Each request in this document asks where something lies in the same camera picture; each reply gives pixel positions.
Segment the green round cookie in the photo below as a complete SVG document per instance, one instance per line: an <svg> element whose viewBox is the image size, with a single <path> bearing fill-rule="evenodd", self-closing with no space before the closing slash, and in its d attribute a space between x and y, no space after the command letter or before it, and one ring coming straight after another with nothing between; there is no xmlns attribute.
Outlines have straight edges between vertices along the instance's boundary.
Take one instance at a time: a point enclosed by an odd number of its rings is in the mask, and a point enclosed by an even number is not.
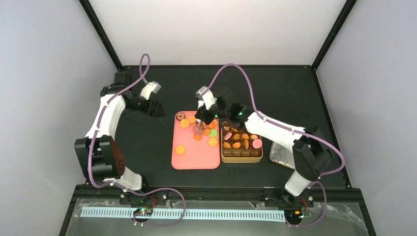
<svg viewBox="0 0 417 236"><path fill-rule="evenodd" d="M211 129L209 135L210 137L217 137L218 131L216 129Z"/></svg>

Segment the pink round cookie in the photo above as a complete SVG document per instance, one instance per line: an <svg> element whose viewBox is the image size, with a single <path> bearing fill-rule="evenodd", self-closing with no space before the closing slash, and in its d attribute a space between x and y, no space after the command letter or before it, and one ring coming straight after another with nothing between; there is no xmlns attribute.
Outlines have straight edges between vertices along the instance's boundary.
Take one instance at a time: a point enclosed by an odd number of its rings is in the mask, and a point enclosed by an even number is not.
<svg viewBox="0 0 417 236"><path fill-rule="evenodd" d="M254 139L254 140L252 141L252 146L253 146L253 148L255 148L255 149L260 149L260 148L262 147L262 145L263 145L263 142L262 142L262 140L261 140L261 139Z"/></svg>
<svg viewBox="0 0 417 236"><path fill-rule="evenodd" d="M224 136L224 140L229 140L232 137L232 132L228 132L225 136Z"/></svg>

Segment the pink plastic tray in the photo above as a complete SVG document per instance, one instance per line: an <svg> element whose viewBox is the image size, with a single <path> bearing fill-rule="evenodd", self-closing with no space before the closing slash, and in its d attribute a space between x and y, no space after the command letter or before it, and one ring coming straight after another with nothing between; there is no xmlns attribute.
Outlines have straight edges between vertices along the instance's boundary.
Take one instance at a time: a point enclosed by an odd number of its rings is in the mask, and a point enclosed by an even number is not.
<svg viewBox="0 0 417 236"><path fill-rule="evenodd" d="M203 136L193 134L193 126L196 123L196 111L180 111L185 113L186 118L178 121L175 118L173 131L173 148L171 164L177 170L203 170L215 169L220 164L220 137L219 123L214 119L206 125ZM218 145L208 145L210 130L218 131Z"/></svg>

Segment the gold cookie tin box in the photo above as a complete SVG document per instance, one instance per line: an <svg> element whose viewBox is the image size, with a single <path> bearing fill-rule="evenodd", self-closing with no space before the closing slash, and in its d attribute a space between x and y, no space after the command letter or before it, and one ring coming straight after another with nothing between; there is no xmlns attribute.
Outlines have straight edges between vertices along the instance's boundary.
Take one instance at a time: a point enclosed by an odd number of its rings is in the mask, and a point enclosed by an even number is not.
<svg viewBox="0 0 417 236"><path fill-rule="evenodd" d="M224 136L232 132L229 140L224 140ZM258 134L247 132L245 129L232 127L229 122L222 122L220 128L221 160L224 163L258 163L263 158L263 147L255 149L252 146L254 139L261 139Z"/></svg>

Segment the clear plastic tin lid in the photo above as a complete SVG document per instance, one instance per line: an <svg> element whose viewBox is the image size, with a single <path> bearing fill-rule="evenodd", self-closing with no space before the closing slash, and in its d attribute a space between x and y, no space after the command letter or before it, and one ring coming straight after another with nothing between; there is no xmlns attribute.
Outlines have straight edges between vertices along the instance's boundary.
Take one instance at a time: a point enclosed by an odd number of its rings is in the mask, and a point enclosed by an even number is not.
<svg viewBox="0 0 417 236"><path fill-rule="evenodd" d="M276 142L272 143L269 159L274 163L280 164L292 170L295 169L294 156L292 152Z"/></svg>

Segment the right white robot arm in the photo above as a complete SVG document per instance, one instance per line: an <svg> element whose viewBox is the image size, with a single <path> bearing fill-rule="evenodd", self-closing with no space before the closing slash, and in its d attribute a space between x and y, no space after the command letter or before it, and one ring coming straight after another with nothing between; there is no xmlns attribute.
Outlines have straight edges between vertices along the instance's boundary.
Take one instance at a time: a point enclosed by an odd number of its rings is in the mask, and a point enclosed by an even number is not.
<svg viewBox="0 0 417 236"><path fill-rule="evenodd" d="M215 118L226 120L236 129L245 129L281 145L292 155L295 170L280 192L281 202L287 206L299 201L300 194L319 179L333 158L330 148L315 136L315 129L287 125L256 112L252 106L229 102L224 96L215 97L209 92L196 96L196 119L205 123Z"/></svg>

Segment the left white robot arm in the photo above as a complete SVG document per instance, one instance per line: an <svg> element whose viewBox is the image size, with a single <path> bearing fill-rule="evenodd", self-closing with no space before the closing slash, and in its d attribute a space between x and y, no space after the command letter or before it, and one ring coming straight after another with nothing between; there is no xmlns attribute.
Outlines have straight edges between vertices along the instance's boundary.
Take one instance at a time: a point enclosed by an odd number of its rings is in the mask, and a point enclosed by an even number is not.
<svg viewBox="0 0 417 236"><path fill-rule="evenodd" d="M85 137L77 139L74 149L85 178L96 188L116 185L122 191L141 191L146 181L130 170L115 141L119 119L125 110L139 111L151 117L164 117L166 114L159 101L151 99L161 89L157 82L145 82L139 94L132 88L141 76L133 81L127 72L117 72L113 84L103 87L100 92L100 105L94 122Z"/></svg>

